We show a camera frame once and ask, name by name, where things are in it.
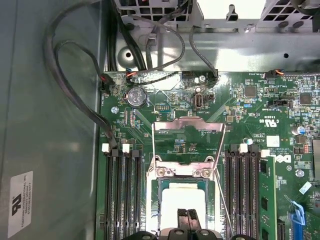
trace green circuit board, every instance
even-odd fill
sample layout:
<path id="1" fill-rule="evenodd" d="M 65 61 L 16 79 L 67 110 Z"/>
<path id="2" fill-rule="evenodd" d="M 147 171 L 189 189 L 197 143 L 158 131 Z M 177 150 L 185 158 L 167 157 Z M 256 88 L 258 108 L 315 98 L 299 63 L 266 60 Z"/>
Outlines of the green circuit board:
<path id="1" fill-rule="evenodd" d="M 220 72 L 215 81 L 209 72 L 152 72 L 129 80 L 124 72 L 106 74 L 114 84 L 101 87 L 100 114 L 110 121 L 118 149 L 101 151 L 107 143 L 101 132 L 97 240 L 122 239 L 146 228 L 153 233 L 159 231 L 159 199 L 162 191 L 170 188 L 168 181 L 190 184 L 195 192 L 205 191 L 206 214 L 201 226 L 228 239 L 226 213 L 214 181 L 156 179 L 151 184 L 151 202 L 147 202 L 146 174 L 153 158 L 152 124 L 181 117 L 225 124 L 217 169 L 234 232 L 262 240 L 296 240 L 292 200 L 305 211 L 303 239 L 320 240 L 320 211 L 315 204 L 320 201 L 320 187 L 315 181 L 313 156 L 313 139 L 320 136 L 319 76 L 266 79 L 263 72 Z M 138 108 L 130 102 L 133 88 L 143 89 L 142 98 L 145 93 L 145 101 Z M 304 127 L 305 132 L 298 135 L 298 127 Z M 155 154 L 163 161 L 188 165 L 215 156 L 221 133 L 186 126 L 156 131 L 154 136 Z M 240 144 L 248 139 L 253 141 L 248 152 L 254 155 L 239 152 L 234 157 L 232 153 L 240 151 Z M 126 155 L 122 151 L 124 145 L 129 145 Z M 146 211 L 148 204 L 151 216 Z M 284 224 L 282 238 L 277 236 L 277 220 Z"/>

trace metal bracket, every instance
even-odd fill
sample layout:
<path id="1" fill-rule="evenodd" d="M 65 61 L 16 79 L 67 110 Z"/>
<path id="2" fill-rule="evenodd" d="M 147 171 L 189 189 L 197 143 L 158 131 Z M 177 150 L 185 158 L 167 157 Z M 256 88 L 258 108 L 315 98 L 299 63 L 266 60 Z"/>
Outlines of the metal bracket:
<path id="1" fill-rule="evenodd" d="M 153 164 L 154 166 L 156 166 L 155 131 L 182 129 L 185 126 L 193 126 L 197 130 L 207 130 L 207 131 L 222 133 L 222 136 L 218 143 L 218 149 L 216 151 L 215 158 L 214 158 L 216 159 L 216 161 L 213 162 L 213 166 L 212 166 L 212 170 L 214 171 L 217 168 L 219 156 L 220 156 L 222 145 L 224 142 L 226 125 L 223 123 L 205 122 L 201 117 L 198 117 L 198 116 L 182 116 L 170 122 L 156 121 L 152 124 L 151 128 L 152 128 L 153 158 L 152 158 L 151 165 Z"/>
<path id="2" fill-rule="evenodd" d="M 197 130 L 207 130 L 222 133 L 215 157 L 207 156 L 203 162 L 191 162 L 189 165 L 181 165 L 177 161 L 162 161 L 161 157 L 156 155 L 155 131 L 160 130 L 178 130 L 185 126 L 193 126 Z M 151 204 L 152 204 L 152 180 L 163 177 L 188 176 L 193 178 L 204 178 L 215 181 L 214 171 L 217 168 L 219 156 L 225 138 L 226 126 L 223 123 L 205 122 L 198 116 L 184 116 L 176 118 L 171 122 L 154 122 L 152 128 L 152 148 L 153 157 L 146 173 L 146 230 L 151 231 Z"/>

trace ventilation grille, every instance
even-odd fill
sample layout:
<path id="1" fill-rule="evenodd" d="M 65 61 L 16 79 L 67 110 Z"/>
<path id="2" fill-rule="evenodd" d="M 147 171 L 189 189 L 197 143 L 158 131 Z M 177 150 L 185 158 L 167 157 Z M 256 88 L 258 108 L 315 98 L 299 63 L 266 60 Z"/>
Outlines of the ventilation grille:
<path id="1" fill-rule="evenodd" d="M 263 21 L 285 21 L 290 15 L 297 15 L 300 20 L 311 20 L 312 16 L 301 16 L 295 8 L 291 5 L 290 0 L 278 1 L 267 15 L 263 18 Z"/>
<path id="2" fill-rule="evenodd" d="M 172 13 L 177 6 L 183 4 L 185 0 L 120 0 L 121 15 L 137 14 L 145 19 L 159 21 L 164 15 Z M 192 13 L 192 6 L 181 16 L 172 20 L 172 22 L 187 22 L 189 14 Z"/>

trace black cable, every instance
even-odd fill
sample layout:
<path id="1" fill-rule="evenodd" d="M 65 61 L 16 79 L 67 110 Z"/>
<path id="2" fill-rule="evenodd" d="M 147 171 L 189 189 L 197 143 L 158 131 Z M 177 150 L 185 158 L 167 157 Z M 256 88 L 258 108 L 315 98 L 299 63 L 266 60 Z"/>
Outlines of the black cable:
<path id="1" fill-rule="evenodd" d="M 108 71 L 117 72 L 117 61 L 116 61 L 116 48 L 117 48 L 117 33 L 118 33 L 118 21 L 113 11 L 112 2 L 108 1 L 108 15 L 109 19 L 106 23 L 108 27 L 107 32 L 107 59 L 108 59 Z"/>
<path id="2" fill-rule="evenodd" d="M 160 24 L 165 24 L 166 22 L 169 22 L 172 19 L 175 19 L 175 18 L 181 16 L 187 10 L 190 2 L 191 2 L 191 0 L 190 1 L 187 0 L 185 3 L 183 3 L 180 7 L 178 7 L 173 12 L 164 15 L 158 22 Z M 159 32 L 159 27 L 154 26 L 151 31 L 151 34 L 157 34 L 158 32 Z M 148 69 L 153 68 L 152 58 L 151 58 L 151 43 L 152 43 L 152 40 L 148 38 L 148 40 L 146 42 L 146 46 L 145 46 L 145 60 L 146 60 L 146 65 L 147 65 Z"/>
<path id="3" fill-rule="evenodd" d="M 150 72 L 154 72 L 154 71 L 158 71 L 158 70 L 162 70 L 163 68 L 165 67 L 168 67 L 172 64 L 175 64 L 177 63 L 178 61 L 180 61 L 185 52 L 186 52 L 186 44 L 185 44 L 185 41 L 184 39 L 182 38 L 182 36 L 175 30 L 173 30 L 171 27 L 169 26 L 166 26 L 166 25 L 163 25 L 162 23 L 160 22 L 157 22 L 157 21 L 152 21 L 152 20 L 149 20 L 149 19 L 146 19 L 144 17 L 141 17 L 141 16 L 136 16 L 136 15 L 129 15 L 129 17 L 135 19 L 135 20 L 139 20 L 139 21 L 143 21 L 143 22 L 147 22 L 147 23 L 150 23 L 150 24 L 153 24 L 153 25 L 156 25 L 157 27 L 159 28 L 163 28 L 165 30 L 167 30 L 168 32 L 171 32 L 173 33 L 174 35 L 176 35 L 178 37 L 178 39 L 180 40 L 181 44 L 182 44 L 182 50 L 181 50 L 181 54 L 179 57 L 177 57 L 176 59 L 172 60 L 172 61 L 169 61 L 161 66 L 157 66 L 157 67 L 154 67 L 152 69 L 148 69 L 148 70 L 142 70 L 142 71 L 138 71 L 138 72 L 132 72 L 130 73 L 130 75 L 135 75 L 135 74 L 145 74 L 145 73 L 150 73 Z"/>
<path id="4" fill-rule="evenodd" d="M 78 48 L 80 48 L 83 52 L 85 52 L 91 59 L 94 65 L 94 69 L 96 71 L 96 74 L 98 75 L 98 77 L 102 80 L 105 81 L 106 79 L 102 76 L 102 73 L 100 71 L 100 67 L 99 67 L 99 63 L 98 60 L 96 59 L 96 56 L 85 46 L 81 45 L 80 43 L 77 43 L 73 40 L 63 40 L 58 42 L 55 46 L 54 46 L 54 56 L 55 56 L 55 60 L 56 62 L 59 64 L 59 59 L 58 59 L 58 54 L 60 49 L 66 45 L 66 44 L 73 44 L 75 46 L 77 46 Z"/>
<path id="5" fill-rule="evenodd" d="M 122 18 L 121 18 L 120 13 L 118 12 L 115 0 L 112 0 L 111 3 L 112 3 L 114 15 L 115 15 L 116 20 L 119 24 L 119 30 L 122 33 L 123 38 L 129 48 L 129 50 L 131 51 L 135 65 L 137 66 L 139 71 L 146 70 L 147 66 L 146 66 L 146 63 L 144 60 L 144 56 L 142 55 L 142 52 L 141 52 L 139 46 L 137 45 L 136 41 L 134 40 L 134 38 L 130 35 L 129 31 L 127 30 L 126 25 L 122 21 Z"/>
<path id="6" fill-rule="evenodd" d="M 116 60 L 116 50 L 117 50 L 117 32 L 118 32 L 118 23 L 115 16 L 112 14 L 112 24 L 111 24 L 111 34 L 109 38 L 109 51 L 110 51 L 110 65 L 111 71 L 117 72 L 117 60 Z"/>
<path id="7" fill-rule="evenodd" d="M 196 28 L 197 28 L 197 26 L 193 26 L 190 31 L 190 34 L 189 34 L 189 43 L 191 45 L 191 48 L 195 52 L 195 54 L 197 54 L 199 56 L 199 58 L 210 68 L 210 70 L 213 73 L 213 76 L 217 79 L 218 73 L 217 73 L 215 66 L 198 50 L 198 48 L 195 44 L 194 33 L 195 33 Z"/>
<path id="8" fill-rule="evenodd" d="M 54 80 L 57 82 L 57 84 L 62 89 L 64 94 L 70 99 L 70 101 L 80 111 L 82 111 L 85 115 L 87 115 L 92 121 L 94 121 L 104 131 L 105 136 L 107 137 L 108 142 L 110 144 L 110 147 L 116 148 L 118 145 L 117 145 L 115 136 L 112 132 L 110 123 L 108 122 L 107 119 L 102 117 L 100 114 L 90 109 L 78 96 L 78 94 L 75 92 L 75 90 L 72 88 L 72 86 L 68 82 L 66 76 L 63 74 L 63 71 L 59 65 L 59 62 L 57 61 L 58 56 L 55 55 L 54 47 L 53 47 L 53 38 L 55 36 L 57 26 L 59 25 L 61 20 L 64 19 L 65 16 L 72 13 L 73 11 L 97 2 L 100 2 L 100 0 L 83 1 L 80 3 L 74 4 L 68 7 L 67 9 L 63 10 L 62 12 L 60 12 L 53 19 L 53 21 L 48 25 L 46 29 L 44 40 L 43 40 L 43 54 L 44 54 L 44 61 L 46 63 L 46 66 L 48 67 Z"/>
<path id="9" fill-rule="evenodd" d="M 320 14 L 320 7 L 318 8 L 311 8 L 311 9 L 304 9 L 299 7 L 299 4 L 297 0 L 290 0 L 291 5 L 299 11 L 301 14 L 308 15 L 308 16 L 315 16 Z"/>

